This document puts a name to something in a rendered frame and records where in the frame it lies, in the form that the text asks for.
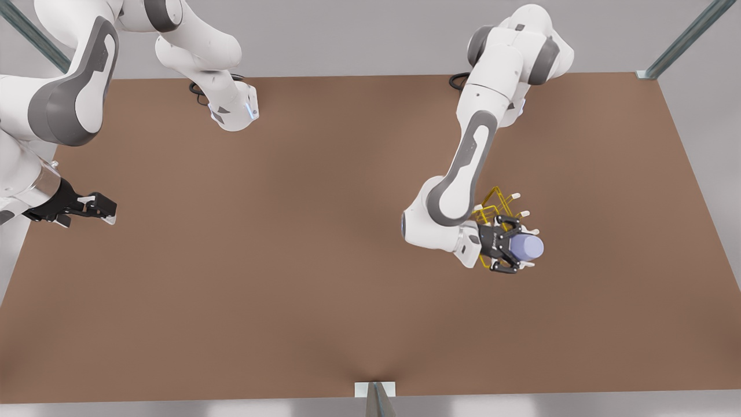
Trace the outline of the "silver frame post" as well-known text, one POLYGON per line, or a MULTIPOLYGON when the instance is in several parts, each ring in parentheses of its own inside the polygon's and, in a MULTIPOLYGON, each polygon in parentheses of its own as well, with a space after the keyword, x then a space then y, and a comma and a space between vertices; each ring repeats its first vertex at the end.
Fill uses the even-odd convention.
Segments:
POLYGON ((635 72, 637 79, 657 80, 691 45, 738 0, 712 0, 682 34, 647 69, 635 72))
POLYGON ((0 0, 0 16, 20 35, 34 46, 61 73, 67 73, 71 61, 34 23, 24 15, 10 0, 0 0))
POLYGON ((397 417, 390 398, 396 397, 396 382, 356 382, 354 396, 365 398, 365 417, 397 417))

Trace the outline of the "lavender cup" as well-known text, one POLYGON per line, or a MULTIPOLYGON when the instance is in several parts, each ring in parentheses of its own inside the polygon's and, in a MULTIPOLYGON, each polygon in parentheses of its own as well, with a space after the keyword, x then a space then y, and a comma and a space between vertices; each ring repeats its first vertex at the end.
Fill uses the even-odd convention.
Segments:
POLYGON ((537 235, 516 234, 509 241, 509 250, 518 261, 530 262, 542 256, 544 243, 537 235))

